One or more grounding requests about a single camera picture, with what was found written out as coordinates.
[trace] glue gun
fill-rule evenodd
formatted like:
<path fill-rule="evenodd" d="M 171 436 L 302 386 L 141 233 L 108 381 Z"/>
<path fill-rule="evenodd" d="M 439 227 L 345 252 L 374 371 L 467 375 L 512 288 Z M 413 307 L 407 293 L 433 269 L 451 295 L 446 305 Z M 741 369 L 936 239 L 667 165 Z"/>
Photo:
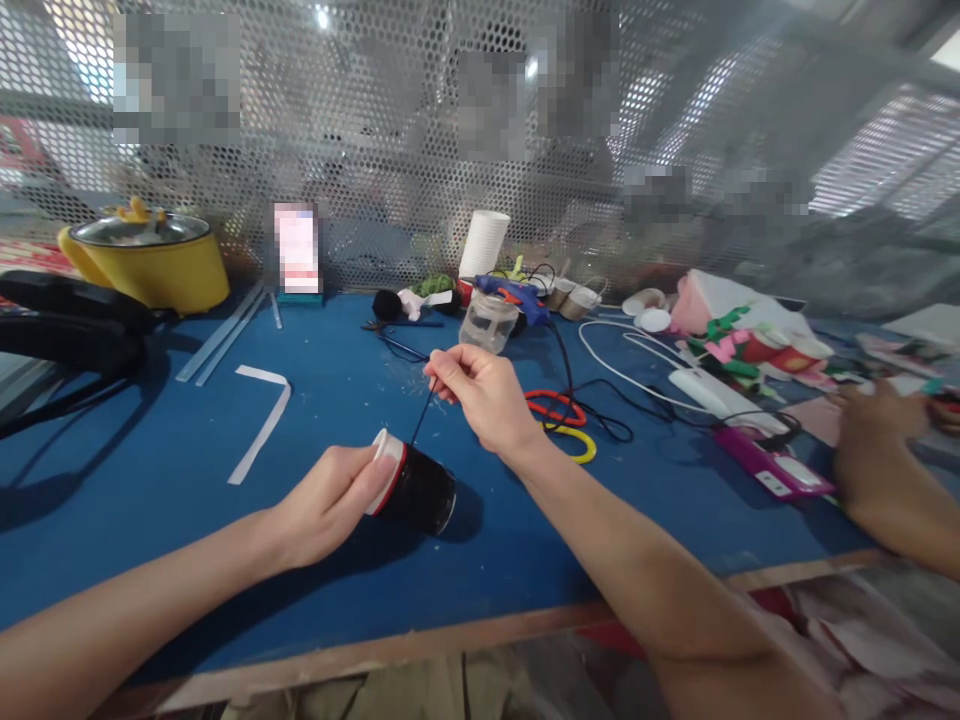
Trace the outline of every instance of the glue gun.
<path fill-rule="evenodd" d="M 485 295 L 499 295 L 511 305 L 519 305 L 529 325 L 546 325 L 550 322 L 550 311 L 540 302 L 537 289 L 532 285 L 521 285 L 493 275 L 477 275 L 473 284 Z"/>

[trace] stainless steel lid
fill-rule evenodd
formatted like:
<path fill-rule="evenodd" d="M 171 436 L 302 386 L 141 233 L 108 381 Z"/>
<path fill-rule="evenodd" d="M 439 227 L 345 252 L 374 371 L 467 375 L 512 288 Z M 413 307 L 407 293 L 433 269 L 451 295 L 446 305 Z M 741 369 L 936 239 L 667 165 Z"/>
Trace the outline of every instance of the stainless steel lid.
<path fill-rule="evenodd" d="M 157 223 L 156 237 L 143 235 L 146 229 L 147 223 L 131 223 L 119 217 L 107 217 L 70 228 L 70 237 L 87 245 L 143 247 L 176 245 L 210 233 L 210 225 L 200 218 L 173 213 L 167 213 L 165 222 Z"/>

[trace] black bag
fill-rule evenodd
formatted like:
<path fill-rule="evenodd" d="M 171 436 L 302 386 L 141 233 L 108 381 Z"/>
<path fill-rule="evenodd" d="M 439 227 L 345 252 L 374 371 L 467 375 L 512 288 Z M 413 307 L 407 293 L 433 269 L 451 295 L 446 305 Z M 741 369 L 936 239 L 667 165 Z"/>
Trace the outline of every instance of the black bag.
<path fill-rule="evenodd" d="M 0 317 L 0 352 L 50 360 L 100 378 L 0 424 L 0 439 L 102 402 L 124 389 L 147 359 L 144 337 L 164 320 L 116 290 L 27 270 L 0 275 L 0 296 L 37 315 Z"/>

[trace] black paper cup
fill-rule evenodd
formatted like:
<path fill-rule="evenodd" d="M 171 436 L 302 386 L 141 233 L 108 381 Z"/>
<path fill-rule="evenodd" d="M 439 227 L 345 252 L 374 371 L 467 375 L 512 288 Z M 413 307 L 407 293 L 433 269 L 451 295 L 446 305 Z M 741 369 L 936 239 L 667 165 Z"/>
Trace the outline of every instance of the black paper cup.
<path fill-rule="evenodd" d="M 381 430 L 374 439 L 374 459 L 396 460 L 393 476 L 367 508 L 367 515 L 400 522 L 427 535 L 443 532 L 457 503 L 457 484 L 443 465 Z"/>

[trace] hand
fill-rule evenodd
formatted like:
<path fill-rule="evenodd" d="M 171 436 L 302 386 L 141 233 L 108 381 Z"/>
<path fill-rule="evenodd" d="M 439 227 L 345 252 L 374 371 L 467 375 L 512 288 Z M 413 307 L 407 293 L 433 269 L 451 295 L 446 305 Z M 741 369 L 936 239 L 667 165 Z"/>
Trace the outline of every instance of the hand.
<path fill-rule="evenodd" d="M 863 429 L 893 433 L 902 440 L 910 440 L 923 435 L 929 426 L 926 397 L 902 397 L 886 380 L 877 380 L 873 395 L 860 392 L 857 386 L 843 385 L 839 397 L 829 395 L 828 398 L 843 410 L 841 432 Z"/>
<path fill-rule="evenodd" d="M 934 427 L 945 435 L 960 437 L 960 412 L 952 412 L 947 403 L 931 400 L 927 406 Z"/>
<path fill-rule="evenodd" d="M 373 461 L 376 448 L 329 447 L 306 477 L 264 523 L 273 538 L 281 568 L 312 565 L 343 544 L 374 498 L 390 480 L 394 461 Z"/>
<path fill-rule="evenodd" d="M 476 345 L 434 350 L 423 369 L 430 389 L 463 414 L 490 452 L 504 455 L 543 438 L 543 429 L 527 407 L 513 364 Z"/>

